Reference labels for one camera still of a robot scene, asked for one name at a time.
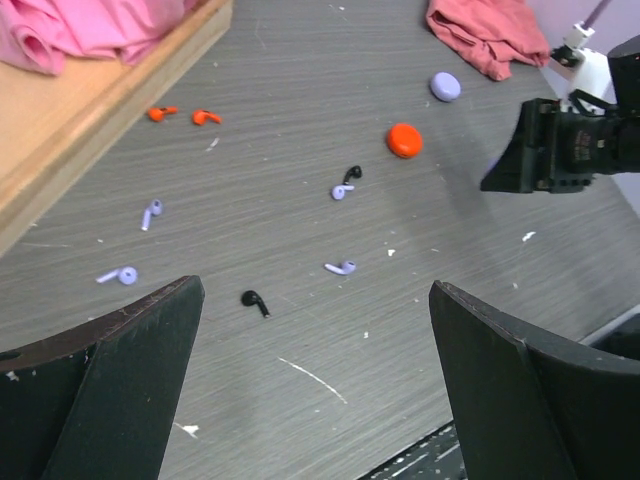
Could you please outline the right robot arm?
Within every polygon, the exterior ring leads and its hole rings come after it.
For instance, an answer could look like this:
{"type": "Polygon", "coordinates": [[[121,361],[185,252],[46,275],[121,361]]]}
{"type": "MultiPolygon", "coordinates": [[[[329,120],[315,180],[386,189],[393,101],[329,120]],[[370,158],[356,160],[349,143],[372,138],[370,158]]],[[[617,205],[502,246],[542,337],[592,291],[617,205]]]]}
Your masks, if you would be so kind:
{"type": "Polygon", "coordinates": [[[563,99],[521,105],[513,136],[480,183],[483,192],[578,193],[594,176],[639,171],[639,38],[607,55],[614,103],[588,84],[563,99]]]}

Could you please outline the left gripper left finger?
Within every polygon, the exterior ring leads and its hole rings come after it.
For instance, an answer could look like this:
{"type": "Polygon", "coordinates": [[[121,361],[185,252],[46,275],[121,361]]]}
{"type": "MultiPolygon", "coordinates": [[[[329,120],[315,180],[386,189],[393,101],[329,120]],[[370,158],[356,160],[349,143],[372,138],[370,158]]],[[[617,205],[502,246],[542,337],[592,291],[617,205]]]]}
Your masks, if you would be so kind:
{"type": "Polygon", "coordinates": [[[2,478],[157,478],[204,297],[184,276],[2,352],[2,478]]]}

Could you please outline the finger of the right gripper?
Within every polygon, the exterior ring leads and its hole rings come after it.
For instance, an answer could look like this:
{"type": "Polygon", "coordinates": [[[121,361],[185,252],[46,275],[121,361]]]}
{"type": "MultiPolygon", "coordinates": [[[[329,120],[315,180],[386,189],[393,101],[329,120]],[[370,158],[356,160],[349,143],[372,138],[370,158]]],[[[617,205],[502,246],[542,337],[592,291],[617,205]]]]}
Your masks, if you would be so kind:
{"type": "Polygon", "coordinates": [[[538,99],[523,102],[506,149],[480,182],[483,192],[532,193],[536,186],[539,149],[544,143],[538,99]]]}

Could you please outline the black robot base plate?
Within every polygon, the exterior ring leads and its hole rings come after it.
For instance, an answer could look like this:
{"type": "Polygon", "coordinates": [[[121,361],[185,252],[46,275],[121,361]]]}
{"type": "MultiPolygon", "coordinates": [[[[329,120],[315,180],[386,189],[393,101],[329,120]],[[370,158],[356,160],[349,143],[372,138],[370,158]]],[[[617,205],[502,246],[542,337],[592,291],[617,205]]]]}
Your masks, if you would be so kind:
{"type": "Polygon", "coordinates": [[[463,480],[464,465],[453,422],[432,431],[359,480],[463,480]]]}

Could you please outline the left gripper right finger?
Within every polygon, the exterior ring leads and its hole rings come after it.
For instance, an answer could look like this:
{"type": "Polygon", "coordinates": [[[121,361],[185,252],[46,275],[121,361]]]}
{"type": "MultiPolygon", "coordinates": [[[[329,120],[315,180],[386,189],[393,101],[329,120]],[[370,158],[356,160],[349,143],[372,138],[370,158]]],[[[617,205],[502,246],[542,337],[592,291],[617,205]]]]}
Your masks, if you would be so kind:
{"type": "Polygon", "coordinates": [[[585,345],[439,281],[429,311],[470,478],[638,477],[637,319],[585,345]]]}

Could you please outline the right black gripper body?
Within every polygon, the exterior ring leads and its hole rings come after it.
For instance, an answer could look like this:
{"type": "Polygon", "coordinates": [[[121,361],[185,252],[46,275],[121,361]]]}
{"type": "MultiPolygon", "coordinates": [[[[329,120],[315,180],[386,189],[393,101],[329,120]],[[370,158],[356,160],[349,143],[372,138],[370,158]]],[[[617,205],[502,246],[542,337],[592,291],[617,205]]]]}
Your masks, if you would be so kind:
{"type": "Polygon", "coordinates": [[[592,177],[623,171],[620,142],[625,120],[616,108],[603,114],[570,112],[553,100],[523,103],[519,191],[573,193],[592,177]]]}

